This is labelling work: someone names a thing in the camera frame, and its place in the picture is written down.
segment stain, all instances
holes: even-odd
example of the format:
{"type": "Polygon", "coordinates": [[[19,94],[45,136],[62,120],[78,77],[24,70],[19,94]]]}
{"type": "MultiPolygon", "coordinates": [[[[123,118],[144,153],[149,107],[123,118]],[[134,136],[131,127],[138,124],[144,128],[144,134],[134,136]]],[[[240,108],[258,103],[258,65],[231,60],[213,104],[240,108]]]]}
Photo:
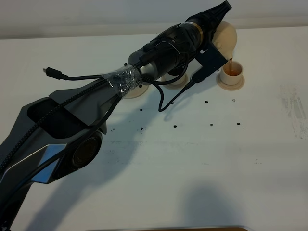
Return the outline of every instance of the stain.
{"type": "Polygon", "coordinates": [[[296,138],[308,138],[308,122],[304,107],[298,94],[296,85],[280,85],[282,106],[289,120],[296,138]]]}
{"type": "MultiPolygon", "coordinates": [[[[162,150],[178,150],[180,153],[188,153],[189,150],[194,149],[195,146],[204,147],[206,145],[204,143],[199,142],[184,142],[184,141],[103,141],[103,148],[101,150],[101,160],[103,165],[110,165],[110,166],[119,166],[119,165],[144,165],[144,166],[154,166],[157,165],[157,158],[151,158],[150,156],[146,155],[144,158],[138,159],[131,158],[126,155],[127,151],[136,151],[139,149],[139,152],[143,152],[143,148],[152,148],[152,147],[162,147],[162,150]]],[[[207,158],[203,160],[198,160],[192,158],[191,161],[187,163],[186,158],[177,158],[176,160],[167,159],[160,162],[160,165],[166,167],[175,167],[175,166],[192,166],[192,167],[201,167],[203,169],[209,168],[207,166],[213,166],[206,160],[210,161],[207,158]]]]}
{"type": "Polygon", "coordinates": [[[256,159],[255,164],[261,165],[262,163],[258,163],[258,159],[256,159]]]}

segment silver tape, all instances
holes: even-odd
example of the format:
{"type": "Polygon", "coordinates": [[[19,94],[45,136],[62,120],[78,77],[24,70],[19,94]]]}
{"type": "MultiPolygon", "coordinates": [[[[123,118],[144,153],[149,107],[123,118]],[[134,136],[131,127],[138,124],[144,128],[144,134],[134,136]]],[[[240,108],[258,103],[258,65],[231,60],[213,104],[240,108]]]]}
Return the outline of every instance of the silver tape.
{"type": "Polygon", "coordinates": [[[126,65],[116,71],[102,74],[102,77],[109,82],[121,97],[124,97],[129,91],[142,83],[139,70],[132,65],[126,65]]]}

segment white table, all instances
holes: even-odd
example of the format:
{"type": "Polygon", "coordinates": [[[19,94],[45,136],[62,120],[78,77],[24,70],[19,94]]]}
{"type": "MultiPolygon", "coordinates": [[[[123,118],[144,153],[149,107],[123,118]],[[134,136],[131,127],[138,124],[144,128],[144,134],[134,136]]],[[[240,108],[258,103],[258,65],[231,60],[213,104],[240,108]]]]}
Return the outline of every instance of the white table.
{"type": "MultiPolygon", "coordinates": [[[[23,105],[88,83],[48,78],[44,67],[71,76],[109,72],[153,37],[0,40],[0,141],[23,105]]],[[[308,27],[238,30],[238,38],[242,89],[223,90],[212,75],[163,113],[153,87],[123,100],[94,161],[34,184],[12,230],[307,230],[308,27]]],[[[192,62],[188,74],[198,66],[192,62]]]]}

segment orange liquid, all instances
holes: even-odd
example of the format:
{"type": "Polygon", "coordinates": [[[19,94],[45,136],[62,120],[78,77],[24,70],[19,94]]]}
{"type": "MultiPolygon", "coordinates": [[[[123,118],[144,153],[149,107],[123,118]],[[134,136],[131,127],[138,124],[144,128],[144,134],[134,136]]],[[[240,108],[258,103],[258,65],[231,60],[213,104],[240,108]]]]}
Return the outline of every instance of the orange liquid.
{"type": "Polygon", "coordinates": [[[229,60],[229,63],[230,63],[230,66],[226,74],[228,74],[229,76],[238,76],[240,73],[232,70],[232,59],[229,60]]]}

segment round base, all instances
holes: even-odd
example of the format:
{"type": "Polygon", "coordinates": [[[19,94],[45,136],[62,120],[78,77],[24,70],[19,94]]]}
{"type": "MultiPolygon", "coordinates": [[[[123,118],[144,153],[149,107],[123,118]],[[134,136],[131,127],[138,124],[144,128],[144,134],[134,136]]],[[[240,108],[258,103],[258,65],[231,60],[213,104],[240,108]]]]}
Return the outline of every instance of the round base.
{"type": "Polygon", "coordinates": [[[239,81],[237,84],[235,84],[235,85],[227,85],[227,84],[223,83],[223,82],[220,80],[220,77],[219,77],[219,76],[220,76],[220,75],[217,75],[217,77],[216,77],[216,82],[217,82],[217,84],[218,84],[221,88],[223,88],[224,90],[238,90],[238,89],[241,89],[242,86],[243,86],[244,83],[245,83],[245,78],[244,78],[244,76],[242,76],[242,78],[240,79],[240,81],[239,81]]]}
{"type": "MultiPolygon", "coordinates": [[[[166,81],[165,76],[162,76],[161,78],[162,82],[166,81]]],[[[165,88],[168,88],[170,90],[177,90],[177,89],[182,89],[188,82],[188,76],[185,73],[182,78],[180,78],[178,81],[176,81],[175,83],[172,84],[167,84],[167,85],[163,85],[165,88]]]]}
{"type": "Polygon", "coordinates": [[[133,99],[141,96],[148,90],[149,85],[141,85],[142,87],[136,87],[134,90],[127,93],[127,95],[124,97],[124,99],[133,99]]]}

